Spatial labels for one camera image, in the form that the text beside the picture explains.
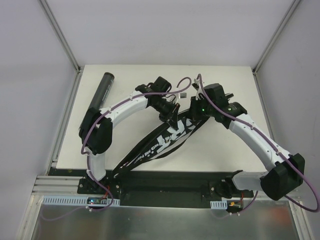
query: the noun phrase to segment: tabletop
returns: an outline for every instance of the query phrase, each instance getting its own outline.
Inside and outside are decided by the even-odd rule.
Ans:
[[[240,103],[255,123],[268,134],[266,119],[252,70],[248,66],[189,65],[86,65],[74,100],[72,112],[58,156],[57,169],[86,169],[86,157],[81,155],[79,127],[105,72],[115,76],[104,107],[128,97],[135,87],[154,82],[161,76],[172,84],[184,77],[194,79],[202,74],[204,85],[220,83],[225,93],[233,93],[230,102]],[[183,111],[190,106],[193,87],[185,91],[187,98],[179,101]],[[148,133],[160,125],[159,113],[149,107],[136,112],[113,129],[111,147],[106,152],[105,168],[113,169],[118,162]],[[185,144],[169,156],[144,163],[140,171],[188,172],[248,172],[265,171],[251,149],[221,123],[210,118]]]

